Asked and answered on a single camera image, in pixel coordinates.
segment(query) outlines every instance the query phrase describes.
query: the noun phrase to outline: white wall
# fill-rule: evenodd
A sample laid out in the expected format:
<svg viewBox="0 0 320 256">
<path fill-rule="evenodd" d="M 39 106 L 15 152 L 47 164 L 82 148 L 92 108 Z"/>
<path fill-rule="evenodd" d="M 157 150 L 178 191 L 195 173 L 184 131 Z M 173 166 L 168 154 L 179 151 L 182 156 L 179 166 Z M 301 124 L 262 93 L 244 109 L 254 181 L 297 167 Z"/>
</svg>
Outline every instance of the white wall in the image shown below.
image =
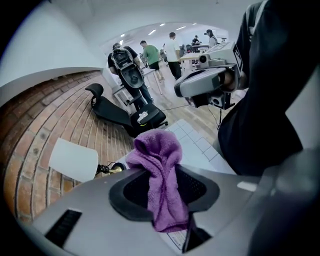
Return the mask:
<svg viewBox="0 0 320 256">
<path fill-rule="evenodd" d="M 100 45 L 118 38 L 121 32 L 155 23 L 198 23 L 229 32 L 236 40 L 243 14 L 248 5 L 258 0 L 120 0 L 105 2 L 94 16 L 80 25 L 89 41 Z"/>
<path fill-rule="evenodd" d="M 0 62 L 0 106 L 43 81 L 103 69 L 106 58 L 54 4 L 39 5 L 20 25 Z"/>
<path fill-rule="evenodd" d="M 228 40 L 228 31 L 224 29 L 219 29 L 211 26 L 205 26 L 205 25 L 197 25 L 193 29 L 186 29 L 186 30 L 180 30 L 175 31 L 176 37 L 175 39 L 178 41 L 179 45 L 191 45 L 192 39 L 195 38 L 195 35 L 199 36 L 199 41 L 202 42 L 204 45 L 207 45 L 209 43 L 209 37 L 207 35 L 204 35 L 204 33 L 207 31 L 207 29 L 214 30 L 213 33 L 217 37 L 224 36 Z M 144 38 L 138 38 L 137 40 L 131 42 L 128 44 L 134 51 L 136 51 L 138 54 L 143 52 L 143 48 L 140 45 L 141 40 L 145 40 L 148 45 L 153 45 L 157 47 L 159 50 L 163 48 L 163 44 L 167 43 L 169 39 L 169 34 L 166 35 L 160 35 L 158 37 L 153 37 L 148 39 L 148 36 L 145 36 Z"/>
</svg>

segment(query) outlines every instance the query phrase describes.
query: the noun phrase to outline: black slot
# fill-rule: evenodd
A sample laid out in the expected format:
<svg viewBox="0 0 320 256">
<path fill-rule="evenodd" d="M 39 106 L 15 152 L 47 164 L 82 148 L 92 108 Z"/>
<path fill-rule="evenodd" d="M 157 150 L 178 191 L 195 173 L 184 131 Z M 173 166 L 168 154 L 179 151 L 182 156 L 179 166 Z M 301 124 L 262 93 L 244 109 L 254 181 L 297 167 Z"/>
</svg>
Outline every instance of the black slot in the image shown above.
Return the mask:
<svg viewBox="0 0 320 256">
<path fill-rule="evenodd" d="M 212 238 L 205 230 L 196 227 L 189 232 L 188 243 L 184 244 L 183 253 L 191 251 L 192 249 L 202 245 L 204 242 Z"/>
<path fill-rule="evenodd" d="M 142 175 L 129 182 L 123 189 L 123 195 L 126 199 L 141 206 L 148 208 L 150 172 L 145 171 Z"/>
<path fill-rule="evenodd" d="M 45 237 L 62 248 L 81 215 L 81 212 L 67 210 L 48 231 Z"/>
</svg>

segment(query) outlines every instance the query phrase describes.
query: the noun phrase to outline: desk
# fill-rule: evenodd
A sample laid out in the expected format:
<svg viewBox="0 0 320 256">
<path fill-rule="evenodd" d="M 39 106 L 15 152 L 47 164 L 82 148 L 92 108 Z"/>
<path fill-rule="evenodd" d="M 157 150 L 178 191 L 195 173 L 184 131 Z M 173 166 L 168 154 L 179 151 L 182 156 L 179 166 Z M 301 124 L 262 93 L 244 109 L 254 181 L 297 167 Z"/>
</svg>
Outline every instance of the desk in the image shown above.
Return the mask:
<svg viewBox="0 0 320 256">
<path fill-rule="evenodd" d="M 193 52 L 195 52 L 199 48 L 210 48 L 210 46 L 208 44 L 196 44 L 191 46 Z"/>
<path fill-rule="evenodd" d="M 191 52 L 187 55 L 184 55 L 180 58 L 180 60 L 184 61 L 184 65 L 182 67 L 184 70 L 191 70 L 193 71 L 192 61 L 193 60 L 199 60 L 199 56 L 201 55 L 201 52 Z"/>
</svg>

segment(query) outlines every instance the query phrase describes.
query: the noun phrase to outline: person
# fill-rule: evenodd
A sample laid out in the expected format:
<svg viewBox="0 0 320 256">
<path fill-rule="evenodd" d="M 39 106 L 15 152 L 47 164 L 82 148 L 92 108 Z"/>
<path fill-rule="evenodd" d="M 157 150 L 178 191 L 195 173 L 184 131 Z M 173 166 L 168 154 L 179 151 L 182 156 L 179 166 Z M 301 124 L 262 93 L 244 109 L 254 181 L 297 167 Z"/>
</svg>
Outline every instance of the person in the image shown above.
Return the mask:
<svg viewBox="0 0 320 256">
<path fill-rule="evenodd" d="M 209 37 L 209 47 L 210 48 L 218 44 L 218 40 L 215 37 L 215 35 L 211 29 L 207 29 L 204 34 Z"/>
<path fill-rule="evenodd" d="M 180 69 L 180 47 L 176 39 L 176 33 L 171 32 L 169 34 L 169 42 L 166 43 L 164 50 L 166 52 L 166 58 L 169 64 L 172 75 L 177 80 L 181 77 Z"/>
<path fill-rule="evenodd" d="M 199 40 L 198 40 L 198 36 L 197 35 L 195 35 L 194 36 L 194 39 L 192 39 L 192 45 L 193 46 L 196 46 L 196 45 L 200 45 L 202 42 L 200 42 Z"/>
<path fill-rule="evenodd" d="M 155 70 L 155 74 L 158 77 L 159 82 L 165 80 L 159 68 L 159 58 L 161 58 L 159 50 L 153 45 L 148 45 L 144 40 L 140 42 L 140 45 L 143 48 L 143 56 L 149 63 L 149 68 Z"/>
<path fill-rule="evenodd" d="M 317 30 L 317 8 L 309 2 L 290 2 L 288 7 L 278 0 L 264 1 L 263 5 L 256 26 L 254 17 L 261 2 L 250 5 L 243 16 L 236 42 L 243 62 L 237 89 L 248 91 L 222 120 L 213 144 L 239 175 L 260 176 L 266 168 L 303 149 L 286 110 L 320 62 L 319 51 L 313 47 L 301 50 L 302 65 L 297 64 L 294 54 L 297 27 L 305 28 L 306 35 Z M 308 15 L 302 20 L 297 19 L 305 13 Z M 235 89 L 231 72 L 225 73 L 224 81 L 225 90 Z"/>
<path fill-rule="evenodd" d="M 120 43 L 117 42 L 117 43 L 115 43 L 113 45 L 112 49 L 115 50 L 115 49 L 118 49 L 120 47 L 121 47 Z M 129 53 L 131 54 L 131 56 L 133 58 L 134 63 L 138 67 L 140 67 L 140 61 L 139 61 L 139 58 L 138 58 L 138 54 L 129 46 L 124 46 L 123 48 L 129 51 Z M 145 85 L 145 83 L 143 83 L 142 86 L 140 86 L 138 89 L 136 89 L 136 88 L 132 88 L 125 81 L 125 79 L 123 78 L 123 76 L 120 73 L 120 70 L 116 69 L 116 65 L 115 65 L 114 61 L 112 60 L 112 53 L 110 53 L 109 56 L 108 56 L 108 66 L 109 66 L 109 69 L 110 69 L 112 74 L 119 76 L 119 78 L 122 81 L 122 84 L 123 84 L 124 88 L 126 88 L 126 90 L 131 94 L 131 96 L 133 98 L 135 98 L 136 96 L 139 96 L 139 95 L 142 94 L 142 96 L 145 98 L 145 100 L 146 100 L 146 102 L 148 104 L 153 102 L 153 99 L 151 98 L 150 93 L 148 92 L 148 88 Z M 136 110 L 138 111 L 146 103 L 142 98 L 139 98 L 139 99 L 135 100 L 133 104 L 134 104 Z"/>
</svg>

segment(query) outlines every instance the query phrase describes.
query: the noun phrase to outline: wooden floor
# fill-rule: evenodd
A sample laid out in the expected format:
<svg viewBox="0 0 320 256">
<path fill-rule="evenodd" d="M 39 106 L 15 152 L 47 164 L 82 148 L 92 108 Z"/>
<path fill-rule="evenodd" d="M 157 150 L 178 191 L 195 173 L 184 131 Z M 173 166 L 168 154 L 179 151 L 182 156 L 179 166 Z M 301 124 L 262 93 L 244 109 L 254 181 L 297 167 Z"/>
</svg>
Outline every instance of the wooden floor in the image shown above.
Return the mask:
<svg viewBox="0 0 320 256">
<path fill-rule="evenodd" d="M 154 98 L 154 104 L 161 110 L 164 110 L 169 124 L 173 124 L 174 122 L 180 119 L 184 119 L 189 124 L 191 124 L 195 130 L 201 133 L 208 140 L 209 143 L 212 144 L 214 140 L 217 138 L 218 134 L 217 123 L 215 118 L 219 122 L 220 109 L 212 105 L 201 106 L 199 108 L 195 108 L 188 105 L 187 101 L 184 98 L 176 96 L 174 90 L 176 81 L 173 75 L 171 74 L 169 67 L 167 67 L 162 62 L 160 64 L 160 70 L 162 71 L 163 76 L 165 78 L 164 82 L 160 83 L 163 92 L 162 95 L 159 92 L 159 89 L 153 76 L 150 76 L 148 79 L 150 82 L 149 92 L 151 96 Z M 237 94 L 233 94 L 231 103 L 237 103 L 240 99 L 241 98 Z M 222 118 L 224 118 L 230 110 L 231 108 L 228 110 L 223 110 Z"/>
<path fill-rule="evenodd" d="M 133 138 L 122 126 L 92 111 L 92 94 L 85 88 L 93 83 L 101 84 L 104 96 L 114 102 L 97 70 L 37 84 L 0 107 L 0 182 L 7 206 L 20 220 L 31 222 L 79 184 L 49 167 L 58 138 L 96 150 L 101 165 L 133 149 Z"/>
</svg>

